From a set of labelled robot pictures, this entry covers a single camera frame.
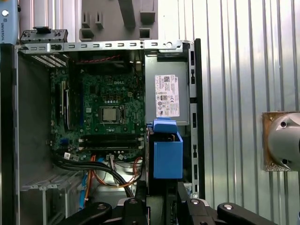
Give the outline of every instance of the circuit board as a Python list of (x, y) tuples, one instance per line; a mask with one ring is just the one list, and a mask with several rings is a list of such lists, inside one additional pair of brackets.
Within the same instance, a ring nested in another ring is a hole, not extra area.
[[(73, 103), (68, 92), (64, 97), (64, 89), (68, 89), (69, 75), (65, 69), (56, 69), (51, 73), (53, 150), (64, 149), (73, 156), (78, 156), (79, 160), (84, 160), (91, 154), (90, 151), (80, 151), (80, 141), (85, 136), (144, 137), (145, 102), (142, 73), (90, 75), (82, 70), (78, 77), (78, 112), (66, 107)], [(79, 114), (78, 123), (71, 126), (68, 124), (70, 119), (64, 114), (76, 113)], [(140, 152), (141, 150), (125, 150), (112, 153), (115, 153), (119, 160), (125, 160), (136, 157)]]

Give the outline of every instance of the sticker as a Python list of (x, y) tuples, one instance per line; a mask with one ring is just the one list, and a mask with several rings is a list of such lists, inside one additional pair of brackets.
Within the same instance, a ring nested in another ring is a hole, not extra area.
[(79, 156), (73, 156), (73, 160), (78, 162), (79, 161)]
[(65, 154), (64, 154), (64, 158), (65, 158), (65, 159), (67, 159), (67, 160), (69, 160), (69, 159), (70, 159), (70, 157), (71, 157), (71, 154), (70, 154), (70, 153), (68, 153), (68, 152), (65, 152)]
[(119, 154), (118, 159), (119, 159), (119, 160), (123, 160), (123, 158), (124, 158), (124, 156), (121, 155), (121, 154)]
[(157, 117), (178, 117), (179, 89), (175, 75), (155, 76), (155, 100)]

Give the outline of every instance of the corrugated metal wall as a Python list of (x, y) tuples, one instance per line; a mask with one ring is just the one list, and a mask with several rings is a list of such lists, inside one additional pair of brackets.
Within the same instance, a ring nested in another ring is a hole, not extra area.
[(67, 29), (68, 42), (79, 42), (82, 0), (19, 0), (20, 31), (35, 26)]
[[(206, 200), (296, 224), (299, 173), (263, 171), (261, 114), (298, 111), (299, 0), (159, 0), (159, 38), (202, 40)], [(81, 0), (20, 0), (21, 30), (78, 41)]]

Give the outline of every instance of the black cable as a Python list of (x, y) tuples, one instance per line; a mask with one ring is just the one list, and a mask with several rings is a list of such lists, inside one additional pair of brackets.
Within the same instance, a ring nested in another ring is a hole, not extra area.
[[(58, 163), (58, 162), (54, 162), (54, 164), (56, 166), (58, 166), (59, 168), (61, 169), (65, 169), (65, 170), (71, 170), (71, 171), (82, 171), (82, 170), (101, 170), (101, 171), (105, 171), (109, 174), (111, 174), (114, 178), (116, 178), (116, 180), (120, 183), (120, 185), (124, 185), (126, 184), (126, 182), (120, 180), (120, 178), (118, 176), (115, 176), (115, 174), (112, 173), (112, 171), (110, 169), (107, 169), (107, 168), (99, 168), (97, 166), (79, 166), (79, 167), (76, 167), (76, 166), (71, 166), (71, 165), (64, 165), (63, 163)], [(124, 187), (125, 189), (125, 192), (126, 192), (126, 195), (127, 197), (133, 197), (133, 193), (132, 191), (130, 190), (129, 187)]]
[[(59, 168), (65, 169), (65, 170), (72, 170), (72, 171), (81, 171), (81, 170), (100, 170), (107, 172), (111, 174), (120, 185), (125, 185), (126, 181), (124, 178), (115, 172), (112, 168), (108, 167), (104, 163), (100, 162), (92, 162), (92, 161), (86, 161), (86, 162), (76, 162), (64, 159), (62, 157), (58, 157), (56, 155), (53, 156), (53, 163), (58, 166)], [(128, 197), (133, 197), (133, 193), (130, 190), (129, 187), (124, 187), (126, 195)]]

